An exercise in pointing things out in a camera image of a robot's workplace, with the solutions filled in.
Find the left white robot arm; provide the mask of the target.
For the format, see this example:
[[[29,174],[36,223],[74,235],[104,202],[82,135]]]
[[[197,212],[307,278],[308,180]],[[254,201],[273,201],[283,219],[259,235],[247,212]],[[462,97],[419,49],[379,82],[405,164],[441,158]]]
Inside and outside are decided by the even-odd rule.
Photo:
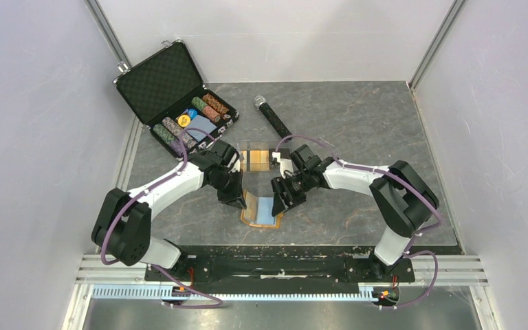
[[[152,182],[124,191],[110,190],[91,232],[105,265],[146,263],[162,267],[172,280],[188,273],[184,251],[166,239],[151,236],[151,223],[165,208],[205,186],[213,187],[221,204],[246,208],[241,153],[216,141],[209,149],[185,156],[173,170]]]

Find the orange leather card holder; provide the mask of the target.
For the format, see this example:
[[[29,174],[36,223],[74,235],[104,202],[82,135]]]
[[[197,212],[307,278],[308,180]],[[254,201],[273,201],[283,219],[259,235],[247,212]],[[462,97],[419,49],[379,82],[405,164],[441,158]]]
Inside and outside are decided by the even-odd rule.
[[[247,226],[264,229],[279,229],[283,213],[272,216],[273,197],[259,197],[243,190],[246,209],[240,214],[240,220]]]

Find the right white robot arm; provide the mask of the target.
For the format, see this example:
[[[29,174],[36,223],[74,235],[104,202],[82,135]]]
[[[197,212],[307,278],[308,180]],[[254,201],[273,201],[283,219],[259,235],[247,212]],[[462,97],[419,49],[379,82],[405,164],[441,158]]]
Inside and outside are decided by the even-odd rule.
[[[280,166],[280,176],[271,181],[274,216],[303,204],[313,188],[348,190],[374,198],[386,223],[369,263],[371,275],[379,281],[397,272],[397,262],[413,237],[429,218],[439,215],[439,200],[405,161],[391,166],[365,166],[336,157],[320,159],[307,145],[287,158],[274,151],[272,160]]]

